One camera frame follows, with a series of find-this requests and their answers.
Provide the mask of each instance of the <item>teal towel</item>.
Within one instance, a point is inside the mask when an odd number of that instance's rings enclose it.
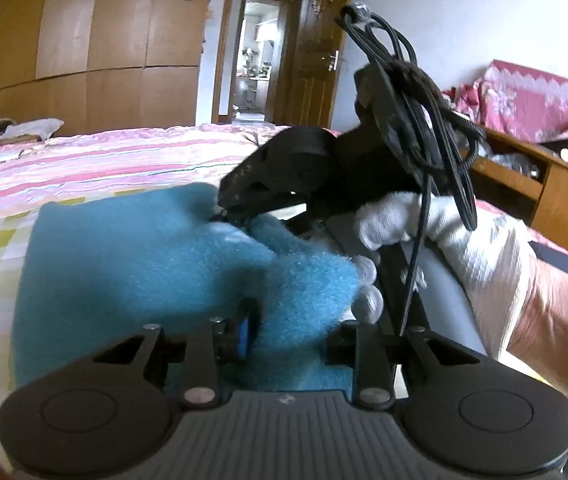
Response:
[[[262,216],[245,232],[208,222],[206,184],[42,207],[13,323],[18,386],[159,323],[190,332],[258,298],[261,326],[235,383],[255,390],[350,390],[351,371],[321,363],[326,330],[352,303],[355,268]]]

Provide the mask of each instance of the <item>pink striped bedspread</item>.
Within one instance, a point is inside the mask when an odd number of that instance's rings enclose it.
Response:
[[[25,151],[0,162],[0,218],[45,202],[177,186],[220,179],[286,126],[205,124],[116,130],[90,136],[57,137],[46,142],[0,146]]]

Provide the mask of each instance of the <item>black cable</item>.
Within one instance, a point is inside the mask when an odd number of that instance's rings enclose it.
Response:
[[[395,93],[400,98],[400,105],[403,106],[405,111],[404,115],[409,118],[417,137],[415,143],[414,139],[410,139],[406,135],[406,129],[397,129],[398,136],[404,135],[400,139],[401,145],[407,146],[407,153],[411,162],[417,169],[421,170],[423,176],[417,235],[406,276],[406,293],[401,324],[398,328],[398,335],[402,336],[406,330],[413,298],[419,253],[426,238],[426,222],[430,212],[433,177],[446,177],[464,226],[469,231],[476,229],[477,209],[468,170],[479,156],[478,140],[485,138],[485,134],[481,128],[450,110],[439,88],[417,66],[417,56],[411,43],[381,16],[370,12],[366,6],[353,4],[342,9],[337,23],[366,54],[369,62],[378,62],[385,70]],[[355,23],[359,23],[363,28],[356,27]],[[388,34],[394,54],[391,54],[384,43],[375,36],[374,29],[376,28]],[[403,49],[406,49],[408,61],[404,58]],[[432,129],[428,126],[424,117],[424,108],[432,121]],[[468,155],[463,159],[454,142],[453,127],[468,139]],[[442,160],[441,166],[432,161],[431,149],[433,147],[438,149]]]

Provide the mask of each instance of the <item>wooden wardrobe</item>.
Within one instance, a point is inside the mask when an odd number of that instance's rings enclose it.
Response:
[[[58,135],[195,123],[208,0],[0,0],[0,117]]]

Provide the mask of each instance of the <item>black fabric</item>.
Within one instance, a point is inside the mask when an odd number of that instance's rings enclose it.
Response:
[[[559,153],[566,148],[568,150],[568,139],[550,140],[549,142],[540,142],[544,148],[548,148],[552,152]]]
[[[559,251],[537,242],[529,242],[532,250],[537,257],[556,269],[563,270],[568,274],[568,254],[560,253]]]

